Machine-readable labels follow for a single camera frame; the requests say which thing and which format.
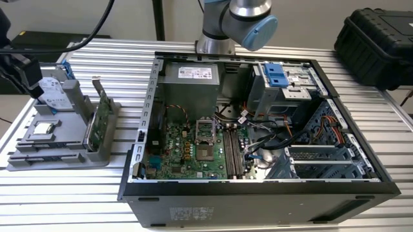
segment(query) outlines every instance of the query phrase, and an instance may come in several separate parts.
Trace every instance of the aluminum table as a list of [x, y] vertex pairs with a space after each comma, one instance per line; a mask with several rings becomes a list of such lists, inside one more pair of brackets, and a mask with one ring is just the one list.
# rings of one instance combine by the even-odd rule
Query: aluminum table
[[[146, 231], [117, 194], [126, 153], [137, 138], [156, 51], [194, 52], [192, 43], [94, 39], [66, 55], [85, 94], [98, 101], [91, 77], [122, 103], [112, 163], [104, 168], [9, 172], [7, 159], [37, 111], [30, 100], [0, 140], [0, 231]], [[413, 122], [387, 92], [361, 86], [335, 51], [265, 47], [241, 56], [316, 59], [341, 95], [402, 195], [339, 225], [164, 228], [168, 231], [413, 231]]]

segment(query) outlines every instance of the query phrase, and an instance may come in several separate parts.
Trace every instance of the ram slot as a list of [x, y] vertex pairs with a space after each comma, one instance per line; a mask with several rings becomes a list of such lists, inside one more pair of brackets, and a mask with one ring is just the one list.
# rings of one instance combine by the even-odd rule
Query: ram slot
[[225, 130], [225, 150], [226, 150], [226, 171], [229, 176], [236, 176], [234, 151], [230, 138], [230, 131]]
[[244, 169], [244, 163], [243, 163], [237, 130], [232, 131], [232, 144], [233, 144], [233, 152], [234, 152], [233, 157], [234, 157], [234, 164], [236, 164], [236, 174], [237, 176], [243, 176], [245, 174], [244, 172], [245, 169]]

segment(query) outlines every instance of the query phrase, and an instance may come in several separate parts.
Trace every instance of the green circuit board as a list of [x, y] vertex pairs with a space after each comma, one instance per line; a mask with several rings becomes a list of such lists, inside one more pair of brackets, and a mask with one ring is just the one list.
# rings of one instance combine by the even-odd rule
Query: green circuit board
[[86, 144], [89, 145], [90, 151], [98, 151], [99, 146], [105, 141], [110, 114], [113, 114], [112, 100], [104, 91], [101, 102], [87, 129]]
[[[149, 159], [148, 178], [149, 179], [228, 179], [226, 173], [226, 151], [224, 131], [216, 131], [216, 143], [213, 146], [212, 160], [200, 161], [197, 159], [197, 150], [200, 145], [196, 144], [196, 125], [188, 130], [186, 137], [182, 131], [186, 130], [185, 125], [169, 123], [166, 132], [166, 142], [164, 155], [152, 156]], [[204, 136], [209, 132], [206, 128], [201, 129]], [[248, 138], [248, 130], [240, 129], [240, 138]], [[186, 151], [190, 148], [190, 158], [184, 159]]]

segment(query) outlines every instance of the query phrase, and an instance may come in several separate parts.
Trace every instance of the sticker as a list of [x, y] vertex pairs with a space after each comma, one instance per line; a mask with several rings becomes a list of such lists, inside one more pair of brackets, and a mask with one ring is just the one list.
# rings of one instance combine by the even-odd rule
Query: sticker
[[212, 68], [181, 67], [178, 78], [213, 79]]
[[41, 100], [57, 110], [73, 110], [73, 103], [62, 89], [61, 82], [53, 77], [45, 77], [39, 81], [45, 91]]
[[240, 124], [244, 124], [245, 121], [247, 121], [247, 117], [243, 116], [243, 117], [238, 119], [238, 122], [240, 122]]
[[244, 110], [244, 111], [241, 112], [241, 115], [245, 117], [245, 116], [248, 115], [248, 110]]
[[212, 220], [214, 207], [172, 207], [170, 218], [174, 221]]
[[51, 147], [49, 144], [35, 144], [34, 147]]
[[300, 82], [300, 78], [299, 77], [289, 77], [291, 82]]

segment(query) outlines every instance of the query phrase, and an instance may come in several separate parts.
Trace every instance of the black carrying case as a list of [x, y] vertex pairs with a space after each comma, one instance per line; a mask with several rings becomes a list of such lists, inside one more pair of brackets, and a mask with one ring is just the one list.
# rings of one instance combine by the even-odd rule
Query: black carrying case
[[413, 12], [356, 10], [335, 49], [363, 84], [382, 90], [413, 85]]

